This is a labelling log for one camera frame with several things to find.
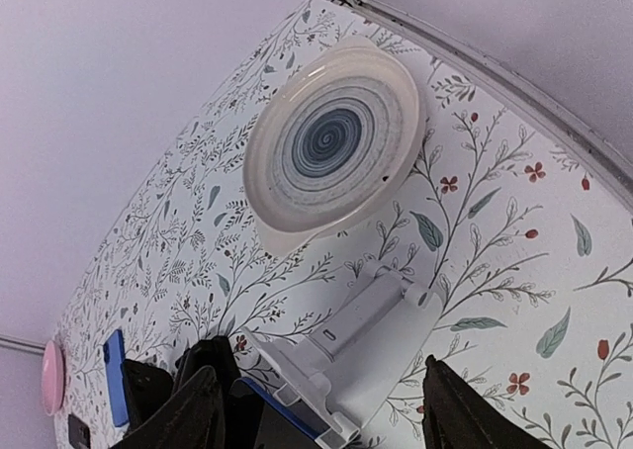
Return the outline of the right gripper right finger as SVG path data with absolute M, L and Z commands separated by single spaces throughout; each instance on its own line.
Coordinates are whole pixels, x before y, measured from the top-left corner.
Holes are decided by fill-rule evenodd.
M 423 436 L 427 448 L 542 448 L 471 388 L 444 361 L 430 355 L 423 380 Z

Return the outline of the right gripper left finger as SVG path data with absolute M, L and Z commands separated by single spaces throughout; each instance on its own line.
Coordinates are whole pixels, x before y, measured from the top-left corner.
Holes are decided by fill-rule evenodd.
M 223 392 L 212 366 L 198 370 L 155 415 L 113 448 L 225 448 Z

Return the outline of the black phone teal edge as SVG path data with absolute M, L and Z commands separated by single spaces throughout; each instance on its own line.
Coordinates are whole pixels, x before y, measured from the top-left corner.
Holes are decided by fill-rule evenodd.
M 158 367 L 126 359 L 122 364 L 130 431 L 148 421 L 170 398 L 173 378 Z

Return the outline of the white folding phone stand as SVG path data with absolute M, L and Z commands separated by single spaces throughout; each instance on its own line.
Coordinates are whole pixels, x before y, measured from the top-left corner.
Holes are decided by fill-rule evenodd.
M 341 308 L 297 344 L 248 342 L 281 378 L 269 402 L 321 448 L 343 448 L 391 394 L 443 312 L 438 287 L 373 260 Z

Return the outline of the black phone blue case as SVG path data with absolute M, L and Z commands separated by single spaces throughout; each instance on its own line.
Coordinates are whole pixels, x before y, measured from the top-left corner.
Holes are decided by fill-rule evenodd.
M 318 433 L 250 378 L 233 382 L 225 410 L 226 448 L 318 448 Z

